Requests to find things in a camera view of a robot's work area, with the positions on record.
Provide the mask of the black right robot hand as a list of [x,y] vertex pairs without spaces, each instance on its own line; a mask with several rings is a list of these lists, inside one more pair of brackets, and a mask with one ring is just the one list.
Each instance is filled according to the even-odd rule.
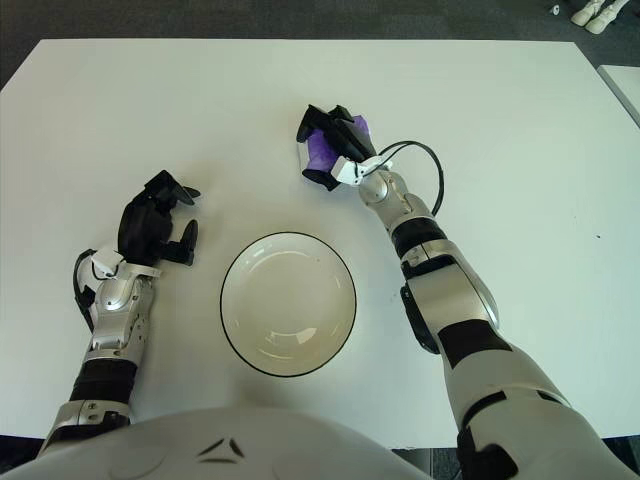
[[381,164],[363,116],[340,105],[326,112],[309,105],[296,133],[301,174],[332,191],[359,186]]

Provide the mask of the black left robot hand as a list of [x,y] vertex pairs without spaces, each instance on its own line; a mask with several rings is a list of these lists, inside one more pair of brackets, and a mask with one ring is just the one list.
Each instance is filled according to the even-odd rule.
[[199,227],[191,220],[181,239],[170,241],[171,210],[178,203],[195,204],[201,193],[183,186],[166,170],[160,171],[125,207],[121,217],[117,251],[130,264],[153,267],[160,260],[191,266]]

